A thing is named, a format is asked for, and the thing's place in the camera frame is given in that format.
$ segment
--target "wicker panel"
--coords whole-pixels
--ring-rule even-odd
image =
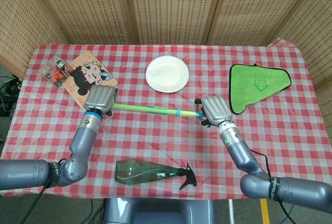
[[[293,0],[221,0],[208,44],[263,45]]]
[[[0,0],[0,9],[1,62],[19,77],[38,46],[68,42],[37,0]]]
[[[71,42],[129,44],[122,0],[46,0]]]
[[[317,96],[327,135],[332,143],[332,88]]]
[[[201,44],[212,0],[133,0],[142,44]]]
[[[332,0],[305,0],[277,36],[301,50],[314,85],[332,75]]]

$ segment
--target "plate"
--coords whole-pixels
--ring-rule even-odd
[[[151,88],[164,93],[181,90],[189,80],[187,65],[179,58],[163,55],[155,58],[147,67],[146,81]]]

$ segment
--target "cable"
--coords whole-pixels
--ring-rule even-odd
[[[253,153],[256,153],[256,154],[259,154],[261,156],[264,156],[265,157],[265,164],[266,164],[266,169],[268,171],[268,175],[269,175],[269,179],[270,179],[270,182],[272,182],[272,176],[271,176],[271,172],[270,172],[270,167],[269,167],[269,160],[268,160],[268,157],[265,155],[265,154],[262,154],[262,153],[259,153],[257,151],[254,151],[254,150],[251,150]]]
[[[269,160],[268,160],[268,157],[265,155],[265,154],[262,154],[262,153],[259,153],[257,151],[254,151],[254,150],[251,150],[253,153],[256,153],[256,154],[259,154],[261,156],[264,156],[265,157],[265,163],[266,163],[266,169],[268,171],[268,175],[269,175],[269,178],[270,178],[270,182],[272,182],[272,176],[271,176],[271,172],[270,172],[270,167],[269,167]],[[293,223],[293,224],[296,224],[296,222],[289,216],[289,213],[287,213],[284,205],[282,204],[282,201],[279,200],[279,205],[282,209],[282,211],[285,213],[285,215],[287,216],[287,218]]]
[[[293,207],[294,207],[294,204],[292,205],[292,207],[290,208],[290,211],[289,211],[289,215],[291,215],[292,211],[293,211]],[[287,221],[287,217],[285,217],[285,219],[283,219],[279,224],[284,224],[285,222]]]
[[[35,201],[33,202],[33,204],[31,205],[31,207],[29,208],[28,212],[25,214],[25,216],[23,217],[23,219],[21,220],[20,224],[23,224],[26,219],[28,218],[29,214],[31,213],[31,211],[33,210],[33,208],[36,206],[39,198],[42,196],[42,194],[44,193],[46,187],[49,186],[49,183],[52,179],[52,174],[50,175],[50,177],[48,178],[46,184],[44,185],[43,189],[41,190],[41,192],[39,193],[39,195],[37,196],[37,198],[35,199]]]
[[[89,220],[88,224],[102,224],[104,215],[105,215],[106,199],[104,199],[103,204],[100,208],[94,213],[93,217]]]
[[[282,204],[282,201],[280,201],[280,200],[279,200],[279,205],[280,205],[282,211],[283,211],[283,212],[285,213],[285,215],[287,216],[287,218],[291,221],[291,223],[296,224],[296,222],[295,222],[295,221],[289,216],[289,213],[287,213],[287,211],[286,211],[284,205]]]
[[[13,80],[13,79],[5,80],[5,81],[0,81],[0,83],[6,83],[6,82],[9,82],[11,80]]]
[[[10,111],[13,111],[16,107],[12,107],[11,109],[9,109],[9,110],[6,110],[5,109],[5,103],[4,103],[4,100],[2,99],[2,97],[0,97],[0,100],[1,100],[1,102],[2,102],[2,108],[3,108],[3,110],[6,112],[6,113],[8,113],[8,112],[10,112]]]
[[[67,161],[67,158],[62,158],[58,161],[58,164],[60,165],[62,161]]]
[[[90,214],[88,215],[87,218],[84,219],[84,221],[81,222],[81,224],[83,224],[84,222],[86,222],[88,219],[90,219],[91,215],[92,215],[92,212],[93,212],[93,202],[92,202],[92,199],[90,199],[90,203],[91,203],[91,211],[90,211]]]
[[[6,93],[6,89],[7,87],[9,86],[9,83],[11,82],[12,80],[9,80],[7,81],[5,84],[3,84],[0,88],[0,93]]]

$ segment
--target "spray nozzle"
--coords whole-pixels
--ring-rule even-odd
[[[179,168],[178,169],[178,175],[184,176],[186,175],[186,181],[181,185],[180,190],[182,190],[184,187],[186,187],[188,184],[192,184],[194,186],[197,186],[197,181],[195,174],[193,173],[192,169],[190,168],[189,164],[187,163],[187,167],[185,169]]]

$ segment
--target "red checkered tablecloth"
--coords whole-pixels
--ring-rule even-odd
[[[90,50],[119,81],[118,101],[193,110],[196,97],[218,94],[228,100],[228,76],[233,64],[283,68],[292,85],[247,107],[233,119],[252,149],[268,155],[273,176],[294,176],[332,183],[332,149],[326,135],[306,63],[292,44],[277,40],[269,47],[191,45],[44,45],[30,60],[2,159],[59,161],[71,155],[69,145],[83,116],[69,93],[42,79],[38,70],[53,54],[71,61]],[[182,59],[189,82],[176,93],[151,89],[147,65],[161,55]],[[115,182],[115,163],[128,157],[174,167],[193,168],[197,186],[179,187],[184,177],[133,186]],[[264,158],[257,156],[265,168]],[[167,197],[187,199],[244,198],[244,175],[217,135],[195,118],[114,111],[105,116],[89,157],[87,176],[46,193],[77,198]],[[38,193],[41,188],[2,191]]]

